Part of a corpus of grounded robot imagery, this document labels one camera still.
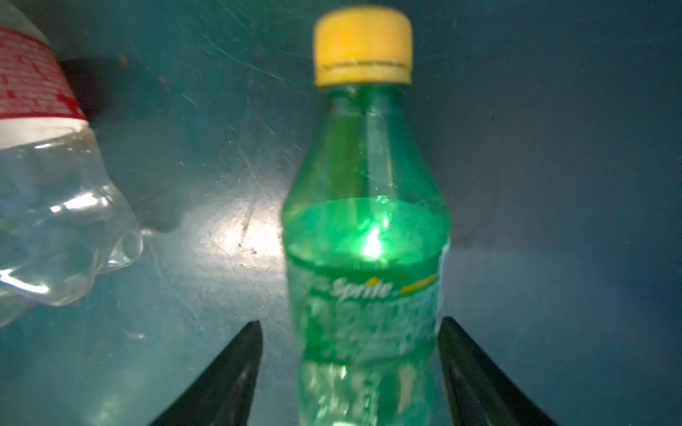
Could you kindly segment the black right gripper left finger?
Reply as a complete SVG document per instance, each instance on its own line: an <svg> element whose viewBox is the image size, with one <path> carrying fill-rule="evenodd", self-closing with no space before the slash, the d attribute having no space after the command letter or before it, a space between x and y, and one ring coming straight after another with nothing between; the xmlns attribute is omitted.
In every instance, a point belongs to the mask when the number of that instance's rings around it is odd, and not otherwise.
<svg viewBox="0 0 682 426"><path fill-rule="evenodd" d="M263 346L260 322L248 322L152 425L246 425L256 389Z"/></svg>

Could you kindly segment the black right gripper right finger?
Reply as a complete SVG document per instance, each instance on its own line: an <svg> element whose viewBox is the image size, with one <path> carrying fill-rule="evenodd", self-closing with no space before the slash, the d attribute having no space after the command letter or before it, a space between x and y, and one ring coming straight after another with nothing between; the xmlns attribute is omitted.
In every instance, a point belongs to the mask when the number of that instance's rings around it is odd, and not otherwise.
<svg viewBox="0 0 682 426"><path fill-rule="evenodd" d="M453 424L556 426L451 317L437 343Z"/></svg>

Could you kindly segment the green sprite bottle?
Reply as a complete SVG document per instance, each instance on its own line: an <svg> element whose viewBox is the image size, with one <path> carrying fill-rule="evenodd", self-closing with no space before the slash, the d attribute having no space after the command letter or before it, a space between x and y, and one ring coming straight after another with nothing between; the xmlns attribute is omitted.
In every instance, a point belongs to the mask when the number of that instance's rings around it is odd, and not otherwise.
<svg viewBox="0 0 682 426"><path fill-rule="evenodd" d="M304 425L428 425L450 212L403 112L410 20L344 7L314 27L324 96L281 213Z"/></svg>

